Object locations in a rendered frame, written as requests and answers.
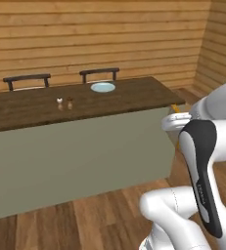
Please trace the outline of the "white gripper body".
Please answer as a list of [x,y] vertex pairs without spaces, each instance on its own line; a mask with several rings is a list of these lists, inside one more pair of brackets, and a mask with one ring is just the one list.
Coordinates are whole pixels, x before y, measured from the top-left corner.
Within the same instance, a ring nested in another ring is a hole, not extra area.
[[180,131],[191,118],[189,112],[171,113],[161,120],[161,128],[163,131]]

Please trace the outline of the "pale blue plate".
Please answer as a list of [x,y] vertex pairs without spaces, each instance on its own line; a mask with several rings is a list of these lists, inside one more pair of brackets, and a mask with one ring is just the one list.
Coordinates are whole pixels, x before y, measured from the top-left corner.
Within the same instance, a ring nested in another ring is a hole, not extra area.
[[108,93],[115,89],[115,85],[110,82],[97,82],[91,85],[91,90],[97,93]]

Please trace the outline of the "grey dining counter wooden top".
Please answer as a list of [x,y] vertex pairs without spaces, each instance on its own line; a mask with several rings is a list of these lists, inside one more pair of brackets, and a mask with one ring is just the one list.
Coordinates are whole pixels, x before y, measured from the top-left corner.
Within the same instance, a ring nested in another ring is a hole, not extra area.
[[0,93],[0,218],[169,175],[160,122],[183,99],[153,77],[114,85]]

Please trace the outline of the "dark wooden chair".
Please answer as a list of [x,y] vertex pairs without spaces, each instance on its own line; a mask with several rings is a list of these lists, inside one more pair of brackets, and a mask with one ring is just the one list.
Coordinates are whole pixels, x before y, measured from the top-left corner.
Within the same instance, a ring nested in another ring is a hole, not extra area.
[[82,77],[82,83],[87,83],[87,75],[88,74],[96,74],[96,73],[111,73],[113,75],[113,81],[116,80],[116,74],[120,71],[119,67],[110,67],[110,68],[97,68],[97,69],[87,69],[79,71],[79,75]]
[[[23,91],[23,90],[48,88],[50,78],[51,78],[50,73],[29,74],[29,75],[19,75],[19,76],[5,77],[3,79],[3,82],[7,83],[9,91],[13,92],[13,91]],[[32,87],[23,87],[23,88],[15,88],[14,87],[14,82],[25,81],[25,80],[43,80],[44,84],[42,86],[32,86]]]

